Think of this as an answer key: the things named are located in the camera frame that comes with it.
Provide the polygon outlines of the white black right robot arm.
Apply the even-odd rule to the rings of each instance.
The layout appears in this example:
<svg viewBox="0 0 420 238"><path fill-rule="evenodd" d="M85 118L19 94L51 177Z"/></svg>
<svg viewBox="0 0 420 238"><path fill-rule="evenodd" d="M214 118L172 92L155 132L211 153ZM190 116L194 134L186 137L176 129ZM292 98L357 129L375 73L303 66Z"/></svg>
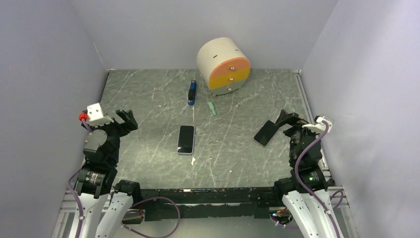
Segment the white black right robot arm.
<svg viewBox="0 0 420 238"><path fill-rule="evenodd" d="M285 206L306 238L341 238L327 180L319 161L323 158L321 140L331 131L333 121L317 116L305 122L297 113L282 110L277 127L290 125L283 133L290 138L289 165L291 176L275 182L272 199Z"/></svg>

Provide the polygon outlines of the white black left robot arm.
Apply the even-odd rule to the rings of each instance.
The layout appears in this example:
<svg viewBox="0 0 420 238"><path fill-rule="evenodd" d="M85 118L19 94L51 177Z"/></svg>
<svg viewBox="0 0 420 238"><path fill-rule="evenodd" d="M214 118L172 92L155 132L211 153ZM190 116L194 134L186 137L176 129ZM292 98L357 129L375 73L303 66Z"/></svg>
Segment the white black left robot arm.
<svg viewBox="0 0 420 238"><path fill-rule="evenodd" d="M68 188L76 201L71 229L75 238L101 237L97 234L103 207L117 174L121 138L138 129L132 110L115 112L123 121L106 116L100 107L82 111L79 120L88 131L83 155L85 162L73 175L74 186Z"/></svg>

